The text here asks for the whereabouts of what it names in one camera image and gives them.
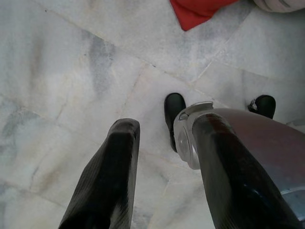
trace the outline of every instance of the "marble floor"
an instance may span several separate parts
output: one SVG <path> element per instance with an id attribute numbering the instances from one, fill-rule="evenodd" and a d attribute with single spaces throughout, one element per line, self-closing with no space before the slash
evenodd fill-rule
<path id="1" fill-rule="evenodd" d="M 305 11 L 250 0 L 183 32 L 168 0 L 0 1 L 0 229 L 54 229 L 112 123 L 141 124 L 133 229 L 212 229 L 199 171 L 171 150 L 163 99 L 305 116 Z"/>

